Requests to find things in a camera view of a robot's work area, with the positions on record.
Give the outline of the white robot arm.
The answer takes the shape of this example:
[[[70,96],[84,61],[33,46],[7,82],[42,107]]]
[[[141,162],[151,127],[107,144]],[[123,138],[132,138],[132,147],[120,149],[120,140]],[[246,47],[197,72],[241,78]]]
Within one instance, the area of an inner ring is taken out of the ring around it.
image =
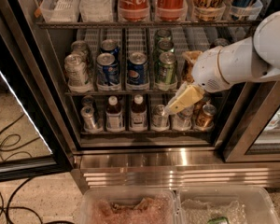
[[[255,33],[228,46],[185,51],[188,77],[165,107],[169,115],[194,105],[207,92],[243,82],[280,81],[280,11],[265,18]]]

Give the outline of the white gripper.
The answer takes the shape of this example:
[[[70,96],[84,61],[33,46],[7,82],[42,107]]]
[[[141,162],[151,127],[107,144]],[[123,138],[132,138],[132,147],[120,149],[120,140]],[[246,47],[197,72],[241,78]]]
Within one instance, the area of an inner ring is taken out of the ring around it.
[[[231,84],[225,80],[220,71],[219,53],[221,50],[222,47],[217,46],[205,52],[189,50],[182,53],[182,57],[185,59],[183,71],[190,74],[193,68],[194,83],[203,89],[196,85],[183,84],[166,105],[166,113],[176,114],[196,104],[202,100],[204,91],[219,92],[231,87]]]

